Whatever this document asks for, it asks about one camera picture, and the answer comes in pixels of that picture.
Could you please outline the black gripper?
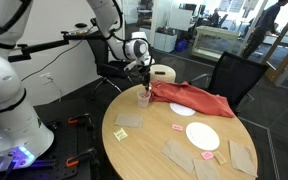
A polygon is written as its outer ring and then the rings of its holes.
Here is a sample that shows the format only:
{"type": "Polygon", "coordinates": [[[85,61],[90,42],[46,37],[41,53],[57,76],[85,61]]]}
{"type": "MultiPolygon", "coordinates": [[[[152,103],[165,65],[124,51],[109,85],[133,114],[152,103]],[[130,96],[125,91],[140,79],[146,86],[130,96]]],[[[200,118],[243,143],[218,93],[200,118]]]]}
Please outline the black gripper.
{"type": "Polygon", "coordinates": [[[141,82],[142,85],[145,87],[146,91],[150,90],[150,67],[149,66],[144,66],[142,68],[142,72],[141,72],[142,78],[141,78],[141,82]]]}

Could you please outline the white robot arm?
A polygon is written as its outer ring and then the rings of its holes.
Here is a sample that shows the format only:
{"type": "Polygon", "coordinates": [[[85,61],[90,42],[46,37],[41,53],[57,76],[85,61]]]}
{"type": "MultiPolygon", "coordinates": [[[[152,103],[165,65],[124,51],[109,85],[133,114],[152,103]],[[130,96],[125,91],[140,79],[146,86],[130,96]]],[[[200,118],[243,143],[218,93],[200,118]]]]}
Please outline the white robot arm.
{"type": "MultiPolygon", "coordinates": [[[[115,35],[123,21],[120,0],[86,0],[95,13],[95,25],[115,58],[130,61],[145,74],[154,63],[146,35],[135,32],[128,40],[115,35]]],[[[33,0],[0,0],[0,172],[31,166],[47,151],[54,134],[27,100],[27,91],[9,62],[9,54],[22,37],[33,0]]]]}

